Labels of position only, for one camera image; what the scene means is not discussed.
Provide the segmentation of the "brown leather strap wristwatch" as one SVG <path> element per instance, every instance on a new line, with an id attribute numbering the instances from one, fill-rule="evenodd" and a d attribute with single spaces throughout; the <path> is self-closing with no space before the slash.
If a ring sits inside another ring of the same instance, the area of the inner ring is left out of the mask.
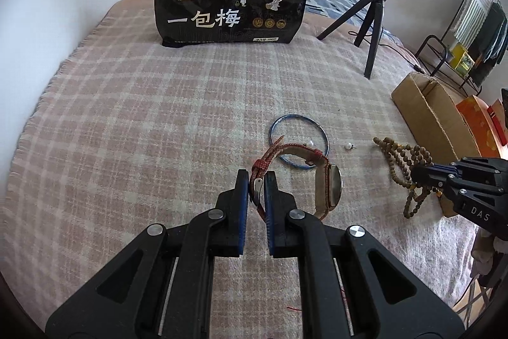
<path id="1" fill-rule="evenodd" d="M 279 137 L 267 149 L 261 158 L 257 159 L 251 168 L 249 180 L 249 196 L 262 220 L 265 220 L 265 209 L 261 205 L 260 192 L 264 176 L 271 163 L 282 155 L 292 155 L 302 158 L 306 165 L 314 167 L 315 172 L 315 212 L 314 216 L 323 220 L 334 210 L 341 198 L 343 179 L 339 167 L 331 163 L 329 158 L 320 150 L 304 144 L 284 143 L 284 137 Z"/>

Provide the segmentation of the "brown cardboard box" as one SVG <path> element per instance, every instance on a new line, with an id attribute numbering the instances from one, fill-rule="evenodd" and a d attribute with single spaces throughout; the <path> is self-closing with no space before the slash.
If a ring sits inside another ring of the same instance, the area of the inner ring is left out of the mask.
<path id="1" fill-rule="evenodd" d="M 456 108 L 465 98 L 455 90 L 435 78 L 412 72 L 393 90 L 392 99 L 414 139 L 430 152 L 435 163 L 481 157 L 468 124 Z M 504 126 L 501 103 L 487 106 L 495 127 Z"/>

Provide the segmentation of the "orange gift box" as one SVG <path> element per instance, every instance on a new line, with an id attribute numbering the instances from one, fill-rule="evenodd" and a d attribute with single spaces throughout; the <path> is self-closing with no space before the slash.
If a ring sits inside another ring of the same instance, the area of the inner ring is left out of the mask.
<path id="1" fill-rule="evenodd" d="M 486 102 L 477 96 L 468 96 L 456 108 L 468 124 L 480 155 L 483 158 L 507 159 L 507 145 L 501 143 Z"/>

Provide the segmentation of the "black metal rack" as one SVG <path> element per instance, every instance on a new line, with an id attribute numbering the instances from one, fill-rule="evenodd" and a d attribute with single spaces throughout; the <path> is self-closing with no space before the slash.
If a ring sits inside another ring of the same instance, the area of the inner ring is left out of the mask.
<path id="1" fill-rule="evenodd" d="M 482 84 L 478 85 L 471 76 L 464 76 L 455 68 L 462 54 L 454 50 L 451 27 L 463 2 L 464 0 L 461 1 L 444 33 L 440 36 L 428 35 L 417 49 L 415 56 L 430 76 L 437 77 L 465 96 L 469 94 L 477 96 L 482 92 L 482 86 L 487 77 Z"/>

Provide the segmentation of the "hanging striped towels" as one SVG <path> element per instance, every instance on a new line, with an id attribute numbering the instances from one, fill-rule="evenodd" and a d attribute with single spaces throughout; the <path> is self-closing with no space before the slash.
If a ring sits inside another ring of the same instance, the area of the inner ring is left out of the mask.
<path id="1" fill-rule="evenodd" d="M 455 68 L 482 84 L 507 49 L 507 15 L 498 0 L 464 0 L 451 27 L 454 50 L 462 54 Z"/>

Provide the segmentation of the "pink plaid blanket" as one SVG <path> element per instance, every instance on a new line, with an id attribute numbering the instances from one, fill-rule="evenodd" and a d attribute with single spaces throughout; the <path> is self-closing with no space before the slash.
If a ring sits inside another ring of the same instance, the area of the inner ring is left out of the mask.
<path id="1" fill-rule="evenodd" d="M 213 207 L 269 137 L 328 146 L 344 190 L 327 225 L 362 225 L 449 305 L 470 281 L 475 226 L 427 199 L 403 215 L 374 138 L 411 144 L 393 104 L 408 62 L 307 15 L 288 44 L 163 47 L 149 0 L 123 0 L 58 68 L 20 137 L 1 208 L 1 271 L 35 323 L 147 225 Z M 357 148 L 346 151 L 353 143 Z"/>

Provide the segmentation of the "black tripod stand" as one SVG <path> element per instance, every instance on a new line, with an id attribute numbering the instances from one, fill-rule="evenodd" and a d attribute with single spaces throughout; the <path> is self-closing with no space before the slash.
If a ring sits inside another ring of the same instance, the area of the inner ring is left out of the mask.
<path id="1" fill-rule="evenodd" d="M 321 34 L 318 35 L 318 40 L 325 39 L 328 35 L 338 29 L 340 26 L 345 24 L 349 18 L 354 16 L 360 10 L 363 10 L 368 6 L 367 13 L 363 18 L 357 36 L 354 41 L 354 45 L 359 47 L 363 40 L 367 38 L 368 31 L 371 31 L 371 40 L 369 44 L 369 53 L 367 57 L 367 63 L 364 69 L 364 77 L 369 79 L 374 68 L 375 58 L 377 49 L 381 39 L 382 32 L 382 20 L 384 16 L 385 1 L 387 0 L 359 0 L 349 10 L 342 14 L 336 21 L 325 29 Z"/>

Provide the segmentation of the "blue plaid pillow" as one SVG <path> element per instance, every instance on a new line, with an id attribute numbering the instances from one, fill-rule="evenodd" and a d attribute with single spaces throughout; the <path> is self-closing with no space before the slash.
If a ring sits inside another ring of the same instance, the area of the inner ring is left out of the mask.
<path id="1" fill-rule="evenodd" d="M 351 8 L 357 0 L 306 0 L 306 12 L 319 16 L 325 16 L 334 20 L 342 16 L 349 8 Z M 355 13 L 353 17 L 348 19 L 348 24 L 357 28 L 363 24 L 368 7 L 363 8 Z M 382 37 L 390 39 L 394 44 L 403 46 L 401 40 L 391 34 L 387 29 L 383 28 Z"/>

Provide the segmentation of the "black plum snack bag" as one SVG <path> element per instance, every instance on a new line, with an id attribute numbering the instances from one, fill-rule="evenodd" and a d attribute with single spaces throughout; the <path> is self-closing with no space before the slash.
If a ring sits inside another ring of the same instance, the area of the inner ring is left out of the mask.
<path id="1" fill-rule="evenodd" d="M 283 43 L 298 32 L 306 0 L 154 0 L 162 44 Z"/>

